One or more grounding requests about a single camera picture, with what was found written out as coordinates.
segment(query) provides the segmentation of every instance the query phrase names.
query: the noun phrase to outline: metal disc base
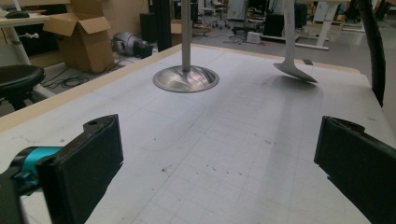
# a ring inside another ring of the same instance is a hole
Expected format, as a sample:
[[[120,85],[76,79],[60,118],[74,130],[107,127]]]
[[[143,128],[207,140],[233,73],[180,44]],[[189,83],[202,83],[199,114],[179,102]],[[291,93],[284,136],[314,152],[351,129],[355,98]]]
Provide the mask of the metal disc base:
[[[314,82],[314,83],[317,82],[314,78],[309,76],[307,73],[298,69],[294,63],[287,63],[287,62],[274,63],[274,66],[277,69],[279,69],[281,72],[284,72],[292,77],[297,77],[302,81]]]
[[[191,66],[183,72],[182,66],[169,67],[155,74],[154,84],[166,91],[196,92],[206,91],[219,83],[219,76],[210,69]]]

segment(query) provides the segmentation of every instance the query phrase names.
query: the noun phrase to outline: chair leg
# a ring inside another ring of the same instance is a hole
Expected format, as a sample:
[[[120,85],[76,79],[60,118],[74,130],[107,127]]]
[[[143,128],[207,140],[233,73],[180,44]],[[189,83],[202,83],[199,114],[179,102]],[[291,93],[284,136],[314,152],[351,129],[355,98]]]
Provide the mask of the chair leg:
[[[26,97],[23,94],[13,94],[6,97],[10,104],[14,107],[14,110],[20,110],[26,107],[24,100]]]

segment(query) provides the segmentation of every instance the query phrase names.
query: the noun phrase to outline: cardboard box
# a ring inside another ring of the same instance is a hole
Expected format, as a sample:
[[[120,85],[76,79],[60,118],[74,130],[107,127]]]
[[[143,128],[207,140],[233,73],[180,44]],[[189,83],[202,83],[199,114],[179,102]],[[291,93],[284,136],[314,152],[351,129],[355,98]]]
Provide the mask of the cardboard box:
[[[172,47],[181,44],[181,20],[171,20],[171,36],[172,36]],[[192,40],[192,21],[190,21],[190,37]]]
[[[106,30],[110,29],[99,0],[71,0],[73,13],[49,16],[43,30],[56,34],[64,63],[99,73],[114,63]]]

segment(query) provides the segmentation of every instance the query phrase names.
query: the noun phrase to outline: metal base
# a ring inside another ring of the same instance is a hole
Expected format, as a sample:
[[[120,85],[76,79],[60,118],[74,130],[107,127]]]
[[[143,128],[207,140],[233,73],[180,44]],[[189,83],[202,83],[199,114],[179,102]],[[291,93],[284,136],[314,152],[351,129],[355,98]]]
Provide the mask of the metal base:
[[[365,33],[366,32],[363,28],[360,28],[360,29],[343,28],[343,31],[352,31],[352,32],[361,32],[361,33]]]
[[[268,40],[277,40],[277,41],[285,41],[286,42],[286,38],[285,36],[274,36],[274,35],[260,35],[260,38],[263,39],[268,39]],[[297,41],[298,38],[300,38],[299,34],[294,34],[294,40]]]
[[[219,76],[212,70],[191,66],[183,72],[182,66],[165,68],[153,78],[154,84],[166,91],[197,92],[206,91],[219,83]]]
[[[294,63],[274,63],[274,66],[279,69],[280,71],[292,76],[292,77],[297,77],[303,81],[306,82],[314,82],[316,83],[317,81],[309,76],[307,73],[301,71],[298,69]]]
[[[318,46],[318,45],[310,45],[310,44],[300,44],[300,43],[296,43],[296,47],[309,48],[309,49],[329,50],[329,47],[323,47],[323,46]]]

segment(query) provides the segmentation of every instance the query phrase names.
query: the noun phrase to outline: desk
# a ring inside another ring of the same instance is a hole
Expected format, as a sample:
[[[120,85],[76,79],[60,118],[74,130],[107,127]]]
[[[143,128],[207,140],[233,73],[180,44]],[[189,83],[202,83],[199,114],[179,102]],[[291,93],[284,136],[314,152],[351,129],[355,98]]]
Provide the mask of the desk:
[[[335,12],[337,11],[339,4],[345,3],[345,2],[350,2],[350,0],[326,0],[325,2],[327,2],[329,4],[329,7],[327,9],[326,17],[324,18],[322,28],[320,30],[317,44],[316,45],[307,45],[307,44],[296,43],[296,46],[311,48],[311,49],[325,49],[325,50],[329,49],[328,47],[324,47],[323,43],[326,39],[327,33],[329,32],[331,25],[332,25],[332,21],[334,19]]]
[[[219,74],[208,91],[158,89],[180,46],[0,118],[0,172],[30,146],[64,146],[82,124],[119,114],[124,164],[87,223],[368,223],[314,164],[321,118],[348,119],[395,147],[366,76],[298,63],[318,85],[279,72],[281,58],[192,45]],[[43,195],[23,198],[50,223]]]
[[[9,31],[11,32],[12,44],[14,45],[14,48],[15,48],[18,56],[20,57],[20,60],[22,63],[30,64],[30,60],[26,54],[26,51],[23,48],[23,44],[21,43],[20,38],[18,37],[18,34],[15,31],[14,27],[43,23],[44,21],[48,20],[49,18],[50,17],[43,16],[43,15],[33,15],[29,18],[23,18],[23,19],[0,18],[0,28],[2,28],[2,27],[9,28]],[[35,91],[35,93],[37,93],[39,95],[39,98],[43,98],[43,99],[49,98],[54,95],[53,92],[45,89],[40,84],[34,86],[34,91]]]
[[[376,7],[376,3],[377,3],[377,0],[372,0],[371,1],[372,2],[372,6],[373,6],[373,11],[375,11],[375,7]],[[352,31],[352,32],[361,32],[361,33],[365,33],[366,31],[364,30],[364,25],[363,25],[363,20],[361,20],[360,22],[359,22],[359,24],[355,24],[355,23],[346,23],[346,22],[344,22],[344,24],[343,24],[344,26],[352,26],[352,27],[358,27],[358,28],[360,28],[360,29],[354,29],[354,28],[343,28],[343,31]]]
[[[378,20],[384,20],[384,17],[388,13],[388,10],[391,6],[396,6],[396,0],[381,0],[379,3],[378,9],[375,12],[375,17]]]
[[[70,0],[19,0],[18,2],[19,5],[24,7],[70,4]],[[2,0],[2,4],[4,5],[13,5],[14,3],[13,0]]]

